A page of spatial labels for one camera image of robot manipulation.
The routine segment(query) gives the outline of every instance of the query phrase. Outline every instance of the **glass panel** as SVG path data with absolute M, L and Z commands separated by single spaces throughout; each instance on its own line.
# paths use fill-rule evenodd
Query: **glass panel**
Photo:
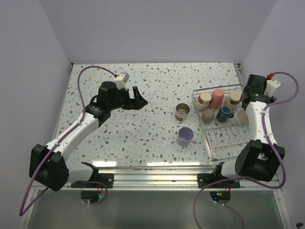
M 30 229 L 197 229 L 193 191 L 110 191 L 96 205 L 81 203 L 80 191 L 48 192 L 35 204 Z M 211 202 L 209 192 L 197 201 L 204 229 L 239 229 L 241 221 L 227 208 Z M 228 205 L 244 218 L 247 229 L 277 228 L 282 223 L 272 191 L 232 192 Z

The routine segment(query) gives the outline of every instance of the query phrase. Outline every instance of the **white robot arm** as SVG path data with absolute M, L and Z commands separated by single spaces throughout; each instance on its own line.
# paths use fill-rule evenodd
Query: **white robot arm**
M 38 171 L 34 178 L 36 181 L 53 191 L 60 190 L 69 182 L 100 181 L 98 169 L 93 165 L 84 162 L 76 167 L 67 167 L 66 161 L 78 144 L 110 117 L 112 110 L 140 110 L 148 104 L 137 87 L 133 87 L 134 98 L 129 97 L 129 91 L 126 89 L 128 79 L 127 73 L 121 73 L 114 82 L 103 82 L 98 95 L 91 99 L 85 113 L 81 114 L 74 124 L 45 146 L 36 145 L 31 152 L 30 177 L 46 154 L 57 146 Z
M 218 164 L 205 183 L 234 177 L 251 177 L 267 182 L 272 180 L 280 163 L 264 135 L 262 112 L 270 141 L 283 159 L 285 149 L 277 145 L 270 125 L 269 108 L 265 110 L 268 104 L 275 102 L 273 93 L 279 86 L 280 83 L 276 80 L 250 75 L 241 102 L 248 115 L 251 140 L 236 160 Z

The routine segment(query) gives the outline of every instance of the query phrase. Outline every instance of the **terrazzo surface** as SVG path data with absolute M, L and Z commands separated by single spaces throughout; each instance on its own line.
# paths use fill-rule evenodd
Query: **terrazzo surface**
M 192 91 L 219 85 L 237 84 L 232 63 L 135 63 L 97 64 L 115 73 L 130 75 L 127 87 L 138 89 L 149 103 L 140 111 L 118 109 L 95 132 L 81 142 L 67 165 L 89 162 L 97 167 L 205 165 L 211 162 L 192 104 Z M 75 64 L 66 93 L 57 134 L 68 128 L 81 113 L 77 92 L 78 73 L 86 66 Z M 103 81 L 111 81 L 108 72 L 92 68 L 81 77 L 81 91 L 88 104 Z M 186 103 L 191 111 L 187 119 L 175 119 L 175 107 Z M 194 138 L 187 147 L 177 143 L 177 133 L 188 126 Z

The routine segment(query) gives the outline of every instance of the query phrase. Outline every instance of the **black bracket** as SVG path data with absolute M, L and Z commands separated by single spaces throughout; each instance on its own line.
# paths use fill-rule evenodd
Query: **black bracket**
M 113 187 L 114 174 L 113 173 L 98 173 L 97 177 L 93 181 L 98 181 L 103 183 L 107 188 Z M 83 181 L 76 181 L 72 183 L 71 187 L 73 188 L 98 188 L 99 184 L 88 184 Z
M 200 174 L 197 174 L 197 182 L 198 182 L 198 188 L 203 188 L 204 186 L 207 186 L 207 185 L 215 182 L 215 180 L 213 180 L 213 181 L 211 180 L 210 173 L 200 173 Z M 230 182 L 230 184 L 231 184 L 231 188 L 240 188 L 239 180 Z M 220 183 L 218 185 L 214 185 L 209 188 L 226 188 L 227 186 L 228 186 L 228 183 Z

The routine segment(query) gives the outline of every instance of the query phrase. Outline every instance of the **purple cup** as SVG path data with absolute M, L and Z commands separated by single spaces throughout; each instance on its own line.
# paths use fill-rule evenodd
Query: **purple cup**
M 187 146 L 194 137 L 194 132 L 188 127 L 182 127 L 178 132 L 178 144 Z

